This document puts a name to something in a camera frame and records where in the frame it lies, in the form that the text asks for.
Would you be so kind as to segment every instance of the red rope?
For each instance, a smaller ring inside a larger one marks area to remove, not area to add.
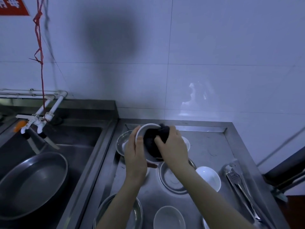
[[[44,0],[41,0],[41,3],[39,3],[39,0],[37,1],[37,14],[35,15],[35,17],[33,18],[33,22],[35,23],[35,34],[36,34],[36,38],[37,38],[37,42],[38,42],[38,50],[36,51],[36,53],[34,54],[34,57],[37,62],[40,63],[41,65],[41,87],[42,87],[42,99],[43,99],[43,115],[45,116],[46,112],[45,112],[45,104],[44,104],[44,86],[43,86],[43,52],[42,52],[42,46],[41,46],[41,32],[40,32],[40,18],[42,15],[42,5]],[[40,52],[40,60],[36,57],[36,54]]]

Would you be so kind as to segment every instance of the left hand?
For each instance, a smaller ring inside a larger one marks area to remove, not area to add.
[[[125,181],[141,187],[147,172],[147,162],[144,156],[143,137],[139,136],[135,142],[135,135],[139,128],[140,126],[136,127],[129,136],[124,158],[126,164]]]

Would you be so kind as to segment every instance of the metal tongs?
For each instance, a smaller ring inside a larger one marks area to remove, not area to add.
[[[273,224],[269,221],[269,219],[265,216],[265,214],[261,211],[258,205],[254,202],[253,198],[250,195],[250,192],[247,188],[247,185],[244,184],[245,181],[242,180],[242,175],[238,173],[236,170],[238,168],[232,167],[227,165],[225,167],[225,174],[229,183],[231,184],[232,188],[245,205],[246,209],[249,211],[250,215],[254,220],[254,226],[257,228],[269,228],[269,229],[276,229]]]

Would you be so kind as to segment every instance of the stainless steel plate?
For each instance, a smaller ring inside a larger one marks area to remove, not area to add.
[[[189,159],[189,164],[196,169],[196,165],[194,162]],[[166,189],[175,193],[175,194],[185,194],[187,193],[184,186],[181,182],[176,178],[173,172],[169,169],[167,164],[163,162],[159,167],[159,178],[161,183],[164,185]]]
[[[125,146],[127,145],[128,139],[132,131],[124,132],[116,141],[116,150],[121,155],[124,156],[125,154]]]
[[[93,228],[96,227],[104,213],[106,212],[108,206],[114,199],[115,194],[112,196],[109,196],[104,200],[104,202],[100,205],[98,208],[98,214],[97,217],[94,218],[93,221]],[[127,222],[126,229],[141,229],[143,223],[143,209],[142,205],[138,198],[136,198],[135,203],[133,204],[132,211],[130,213],[129,220]]]
[[[0,219],[19,219],[47,203],[63,189],[68,162],[57,152],[33,156],[0,181]]]

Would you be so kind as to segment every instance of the black sponge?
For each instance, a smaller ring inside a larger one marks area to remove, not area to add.
[[[161,128],[158,129],[148,129],[143,137],[144,146],[146,147],[149,154],[152,155],[154,158],[162,158],[161,153],[158,150],[157,145],[155,144],[155,137],[157,135],[160,136],[163,143],[165,143],[170,133],[170,127],[165,126],[164,124],[160,124],[160,126]]]

